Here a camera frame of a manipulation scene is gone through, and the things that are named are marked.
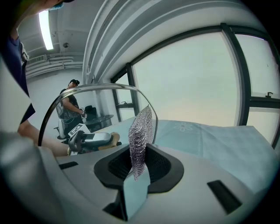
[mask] man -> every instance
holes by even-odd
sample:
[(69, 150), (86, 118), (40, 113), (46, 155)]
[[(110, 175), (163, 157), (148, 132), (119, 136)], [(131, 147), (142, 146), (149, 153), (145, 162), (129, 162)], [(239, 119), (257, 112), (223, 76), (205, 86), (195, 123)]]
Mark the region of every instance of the man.
[[(1, 53), (10, 73), (27, 95), (29, 95), (25, 77), (27, 58), (26, 54), (24, 57), (23, 45), (18, 37), (18, 27), (27, 16), (37, 14), (44, 10), (60, 8), (64, 2), (71, 1), (73, 0), (22, 0), (15, 10), (14, 26), (10, 32), (10, 36), (1, 49)], [(30, 105), (21, 121), (18, 133), (24, 137), (31, 138), (35, 144), (38, 144), (39, 130), (28, 122), (28, 118), (34, 113), (35, 110)], [(67, 155), (68, 145), (62, 144), (57, 140), (44, 137), (42, 146), (49, 148), (54, 156)]]
[[(66, 89), (63, 89), (60, 93), (63, 93), (67, 89), (77, 87), (80, 84), (78, 80), (72, 79), (68, 84)], [(82, 117), (86, 116), (86, 113), (79, 109), (77, 99), (74, 95), (66, 97), (60, 103), (60, 106), (63, 107), (62, 111), (58, 111), (58, 115), (64, 123), (64, 134), (67, 135), (77, 124), (82, 124)]]

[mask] blue shirt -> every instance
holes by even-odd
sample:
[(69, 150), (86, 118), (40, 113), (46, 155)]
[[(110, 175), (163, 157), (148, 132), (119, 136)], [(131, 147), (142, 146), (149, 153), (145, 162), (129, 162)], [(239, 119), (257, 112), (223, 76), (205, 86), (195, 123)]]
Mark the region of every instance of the blue shirt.
[[(20, 85), (22, 90), (29, 96), (25, 77), (25, 67), (23, 67), (21, 63), (21, 42), (19, 38), (14, 40), (11, 37), (9, 37), (9, 39), (3, 46), (2, 56), (16, 82)], [(23, 116), (21, 123), (26, 121), (34, 113), (35, 110), (32, 104), (30, 104), (29, 108)]]

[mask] ceiling light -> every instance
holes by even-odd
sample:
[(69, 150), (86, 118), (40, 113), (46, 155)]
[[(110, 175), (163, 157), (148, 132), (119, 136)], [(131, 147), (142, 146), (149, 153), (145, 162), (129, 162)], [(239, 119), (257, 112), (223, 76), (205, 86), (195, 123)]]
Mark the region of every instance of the ceiling light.
[(51, 38), (51, 32), (49, 30), (49, 11), (43, 11), (39, 13), (39, 22), (45, 47), (47, 50), (53, 49), (53, 43)]

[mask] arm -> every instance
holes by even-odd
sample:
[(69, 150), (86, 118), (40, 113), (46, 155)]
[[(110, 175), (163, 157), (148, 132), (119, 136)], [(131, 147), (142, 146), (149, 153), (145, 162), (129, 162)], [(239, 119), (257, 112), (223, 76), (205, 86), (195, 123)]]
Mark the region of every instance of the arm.
[(79, 114), (83, 114), (84, 112), (82, 110), (80, 110), (79, 108), (75, 107), (73, 104), (71, 104), (69, 102), (69, 98), (66, 97), (65, 99), (62, 100), (62, 103), (63, 103), (63, 106), (64, 108), (70, 110), (70, 111), (73, 111), (73, 112), (77, 112)]
[[(28, 120), (20, 124), (17, 132), (23, 136), (31, 138), (38, 145), (39, 130), (29, 123)], [(49, 148), (55, 157), (67, 156), (68, 145), (55, 141), (48, 137), (43, 137), (42, 146)]]

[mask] table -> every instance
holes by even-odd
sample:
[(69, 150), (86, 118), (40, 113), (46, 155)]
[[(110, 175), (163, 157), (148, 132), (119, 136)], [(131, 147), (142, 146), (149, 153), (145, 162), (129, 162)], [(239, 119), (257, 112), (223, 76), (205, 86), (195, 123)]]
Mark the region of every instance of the table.
[(92, 129), (96, 127), (98, 124), (101, 124), (104, 121), (110, 120), (114, 115), (109, 114), (109, 115), (104, 115), (100, 117), (96, 117), (90, 121), (84, 122), (84, 124), (87, 126), (88, 129)]

